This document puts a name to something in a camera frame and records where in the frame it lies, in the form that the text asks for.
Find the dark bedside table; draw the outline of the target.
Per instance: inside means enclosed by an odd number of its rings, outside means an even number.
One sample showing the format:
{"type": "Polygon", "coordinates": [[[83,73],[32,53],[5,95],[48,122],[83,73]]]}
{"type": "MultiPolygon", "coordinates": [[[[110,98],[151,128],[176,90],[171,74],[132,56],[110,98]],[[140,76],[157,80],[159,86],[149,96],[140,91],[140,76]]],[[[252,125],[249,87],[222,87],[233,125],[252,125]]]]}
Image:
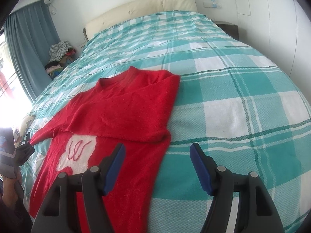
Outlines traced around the dark bedside table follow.
{"type": "Polygon", "coordinates": [[[214,21],[214,23],[220,27],[226,34],[231,36],[232,38],[239,40],[239,27],[238,25],[222,22],[222,21],[214,21]]]}

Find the red knit sweater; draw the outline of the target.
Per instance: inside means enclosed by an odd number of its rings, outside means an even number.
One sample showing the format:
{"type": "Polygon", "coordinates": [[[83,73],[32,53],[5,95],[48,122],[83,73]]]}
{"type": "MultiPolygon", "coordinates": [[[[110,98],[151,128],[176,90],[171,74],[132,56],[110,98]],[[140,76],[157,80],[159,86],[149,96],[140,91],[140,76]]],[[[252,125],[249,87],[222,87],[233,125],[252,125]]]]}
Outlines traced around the red knit sweater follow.
{"type": "Polygon", "coordinates": [[[167,70],[130,67],[73,97],[32,136],[32,145],[51,143],[31,191],[30,215],[37,215],[58,173],[83,173],[122,143],[125,160],[103,202],[116,232],[146,232],[179,83],[180,76],[167,70]]]}

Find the white wardrobe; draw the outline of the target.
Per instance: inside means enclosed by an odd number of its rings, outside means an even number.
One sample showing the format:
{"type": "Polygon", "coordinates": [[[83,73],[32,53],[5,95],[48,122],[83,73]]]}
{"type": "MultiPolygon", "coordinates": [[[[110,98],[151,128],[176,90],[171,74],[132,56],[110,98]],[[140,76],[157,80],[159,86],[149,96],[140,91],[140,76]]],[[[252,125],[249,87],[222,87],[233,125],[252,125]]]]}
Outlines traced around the white wardrobe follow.
{"type": "Polygon", "coordinates": [[[235,0],[239,38],[292,79],[310,72],[310,21],[296,0],[235,0]]]}

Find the teal plaid bedspread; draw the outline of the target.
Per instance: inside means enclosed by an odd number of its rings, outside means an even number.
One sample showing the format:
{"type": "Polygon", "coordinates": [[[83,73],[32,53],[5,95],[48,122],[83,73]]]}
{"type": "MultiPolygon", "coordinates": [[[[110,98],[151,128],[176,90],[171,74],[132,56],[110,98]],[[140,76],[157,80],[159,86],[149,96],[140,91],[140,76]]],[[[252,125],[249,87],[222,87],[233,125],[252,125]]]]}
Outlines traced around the teal plaid bedspread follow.
{"type": "MultiPolygon", "coordinates": [[[[146,232],[202,229],[212,199],[191,162],[193,143],[233,173],[254,172],[273,200],[281,230],[298,229],[310,211],[310,105],[277,65],[202,14],[159,12],[96,34],[34,101],[31,138],[77,94],[130,67],[180,76],[146,232]]],[[[29,213],[50,143],[34,145],[21,169],[29,213]]]]}

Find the blue curtain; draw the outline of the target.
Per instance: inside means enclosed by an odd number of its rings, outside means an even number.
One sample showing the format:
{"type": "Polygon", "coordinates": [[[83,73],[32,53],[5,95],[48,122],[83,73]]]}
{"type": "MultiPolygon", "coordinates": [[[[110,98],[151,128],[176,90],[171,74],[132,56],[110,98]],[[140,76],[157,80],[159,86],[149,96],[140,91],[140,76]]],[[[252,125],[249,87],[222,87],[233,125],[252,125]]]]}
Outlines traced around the blue curtain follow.
{"type": "Polygon", "coordinates": [[[52,81],[45,65],[50,46],[60,41],[47,5],[38,1],[10,14],[4,35],[19,82],[34,101],[52,81]]]}

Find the pile of clothes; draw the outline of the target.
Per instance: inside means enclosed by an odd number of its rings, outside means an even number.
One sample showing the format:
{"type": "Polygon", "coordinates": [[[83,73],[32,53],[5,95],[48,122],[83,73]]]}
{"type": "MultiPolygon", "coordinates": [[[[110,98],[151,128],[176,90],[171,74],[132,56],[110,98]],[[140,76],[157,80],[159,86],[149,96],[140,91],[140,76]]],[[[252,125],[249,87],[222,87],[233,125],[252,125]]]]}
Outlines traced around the pile of clothes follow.
{"type": "Polygon", "coordinates": [[[61,41],[51,45],[49,50],[50,61],[45,65],[49,77],[52,80],[57,77],[74,61],[75,54],[75,48],[68,41],[61,41]]]}

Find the wall socket panel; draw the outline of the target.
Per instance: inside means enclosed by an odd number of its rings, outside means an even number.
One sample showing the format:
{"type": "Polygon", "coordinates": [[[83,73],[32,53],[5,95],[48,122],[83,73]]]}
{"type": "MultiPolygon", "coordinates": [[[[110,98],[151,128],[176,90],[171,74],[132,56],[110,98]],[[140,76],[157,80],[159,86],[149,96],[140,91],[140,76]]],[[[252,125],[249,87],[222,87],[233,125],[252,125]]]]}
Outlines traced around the wall socket panel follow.
{"type": "Polygon", "coordinates": [[[217,0],[211,0],[209,2],[203,2],[204,8],[207,9],[221,9],[222,5],[217,0]]]}

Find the patterned cushion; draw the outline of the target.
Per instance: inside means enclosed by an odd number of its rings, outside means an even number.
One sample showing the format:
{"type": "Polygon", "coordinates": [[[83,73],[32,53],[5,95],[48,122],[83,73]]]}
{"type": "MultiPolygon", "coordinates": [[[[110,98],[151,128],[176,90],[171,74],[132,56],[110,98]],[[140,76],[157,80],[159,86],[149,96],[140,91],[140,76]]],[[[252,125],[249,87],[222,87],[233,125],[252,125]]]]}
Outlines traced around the patterned cushion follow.
{"type": "Polygon", "coordinates": [[[35,119],[35,115],[33,114],[28,114],[25,116],[25,118],[22,120],[20,128],[16,129],[14,131],[14,139],[15,142],[20,142],[22,138],[24,138],[27,134],[27,131],[32,124],[32,122],[35,119]]]}

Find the cream padded headboard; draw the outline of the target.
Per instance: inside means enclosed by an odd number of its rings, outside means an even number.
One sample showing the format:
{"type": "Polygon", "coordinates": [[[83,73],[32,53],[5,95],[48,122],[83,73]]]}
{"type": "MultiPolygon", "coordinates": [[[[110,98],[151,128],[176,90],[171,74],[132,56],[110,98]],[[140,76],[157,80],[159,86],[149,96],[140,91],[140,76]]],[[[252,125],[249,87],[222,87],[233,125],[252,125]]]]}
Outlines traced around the cream padded headboard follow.
{"type": "Polygon", "coordinates": [[[135,0],[115,7],[91,20],[83,28],[83,34],[86,40],[89,41],[98,32],[115,24],[171,10],[196,12],[198,9],[195,0],[135,0]]]}

